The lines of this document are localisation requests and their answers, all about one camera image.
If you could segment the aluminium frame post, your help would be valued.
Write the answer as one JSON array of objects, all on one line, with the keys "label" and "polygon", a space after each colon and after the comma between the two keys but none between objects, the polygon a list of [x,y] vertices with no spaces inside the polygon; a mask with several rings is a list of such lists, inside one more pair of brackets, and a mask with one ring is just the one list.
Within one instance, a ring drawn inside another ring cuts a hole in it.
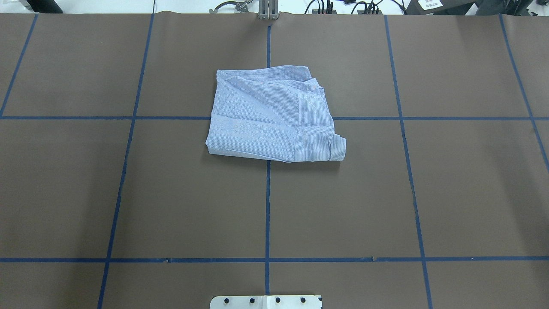
[{"label": "aluminium frame post", "polygon": [[258,17],[259,20],[276,20],[280,16],[278,0],[259,0]]}]

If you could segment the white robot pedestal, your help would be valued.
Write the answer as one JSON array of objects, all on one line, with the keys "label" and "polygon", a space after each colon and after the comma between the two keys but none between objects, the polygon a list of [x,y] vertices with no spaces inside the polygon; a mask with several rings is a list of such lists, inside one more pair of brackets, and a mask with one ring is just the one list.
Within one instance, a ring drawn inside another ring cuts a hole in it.
[{"label": "white robot pedestal", "polygon": [[322,309],[316,295],[246,295],[212,298],[210,309]]}]

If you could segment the light blue striped shirt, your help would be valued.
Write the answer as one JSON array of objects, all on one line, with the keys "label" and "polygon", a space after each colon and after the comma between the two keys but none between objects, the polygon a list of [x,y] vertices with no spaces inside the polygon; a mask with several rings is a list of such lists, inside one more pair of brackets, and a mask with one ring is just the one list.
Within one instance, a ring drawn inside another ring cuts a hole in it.
[{"label": "light blue striped shirt", "polygon": [[343,161],[324,88],[310,69],[218,70],[206,139],[212,155],[285,163]]}]

